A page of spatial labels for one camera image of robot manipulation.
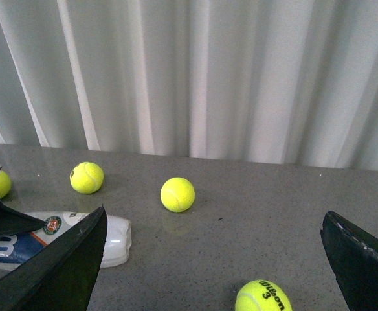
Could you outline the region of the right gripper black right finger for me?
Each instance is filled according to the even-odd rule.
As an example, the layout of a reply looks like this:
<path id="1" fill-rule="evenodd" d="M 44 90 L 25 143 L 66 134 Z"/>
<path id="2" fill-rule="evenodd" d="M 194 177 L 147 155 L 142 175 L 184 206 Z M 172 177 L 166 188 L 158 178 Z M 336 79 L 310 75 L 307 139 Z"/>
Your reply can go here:
<path id="1" fill-rule="evenodd" d="M 320 231 L 322 244 L 350 310 L 378 310 L 378 238 L 335 211 Z"/>

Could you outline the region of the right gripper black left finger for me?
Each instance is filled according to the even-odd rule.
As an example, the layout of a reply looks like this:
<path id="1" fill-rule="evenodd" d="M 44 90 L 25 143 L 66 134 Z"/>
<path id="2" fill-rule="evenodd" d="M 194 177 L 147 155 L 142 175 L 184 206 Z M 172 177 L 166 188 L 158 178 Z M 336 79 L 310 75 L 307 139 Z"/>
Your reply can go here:
<path id="1" fill-rule="evenodd" d="M 0 279 L 0 310 L 86 310 L 106 235 L 107 215 L 99 207 Z"/>

